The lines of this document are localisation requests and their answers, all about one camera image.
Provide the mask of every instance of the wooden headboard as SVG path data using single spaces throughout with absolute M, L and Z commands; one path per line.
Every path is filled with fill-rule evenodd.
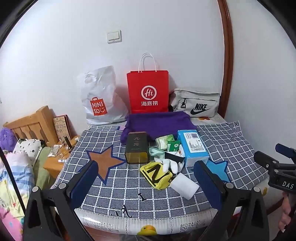
M 54 128 L 53 114 L 48 106 L 41 107 L 32 115 L 6 122 L 3 127 L 11 129 L 17 139 L 40 139 L 50 147 L 59 141 Z

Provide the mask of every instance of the gray nike bag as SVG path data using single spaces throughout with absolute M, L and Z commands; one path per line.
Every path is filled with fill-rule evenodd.
M 194 88 L 176 88 L 170 93 L 174 111 L 184 111 L 190 117 L 213 117 L 218 110 L 220 94 Z

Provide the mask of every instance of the barcode label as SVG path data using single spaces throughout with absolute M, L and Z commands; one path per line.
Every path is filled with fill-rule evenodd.
M 184 137 L 191 153 L 205 152 L 205 147 L 196 132 L 185 132 Z

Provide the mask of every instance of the brown star pattern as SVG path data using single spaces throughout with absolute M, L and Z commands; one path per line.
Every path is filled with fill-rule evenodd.
M 99 177 L 103 181 L 104 184 L 107 182 L 107 175 L 109 170 L 113 167 L 119 166 L 126 161 L 117 157 L 113 157 L 112 155 L 112 146 L 104 150 L 103 152 L 93 152 L 87 151 L 89 158 L 95 161 L 99 166 Z

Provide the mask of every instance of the chinese characters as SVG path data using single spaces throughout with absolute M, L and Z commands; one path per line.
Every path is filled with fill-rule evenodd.
M 133 145 L 134 146 L 138 146 L 139 145 L 139 137 L 135 137 L 133 140 L 134 140 L 134 143 L 133 143 Z
M 141 106 L 153 106 L 158 105 L 158 101 L 142 101 Z

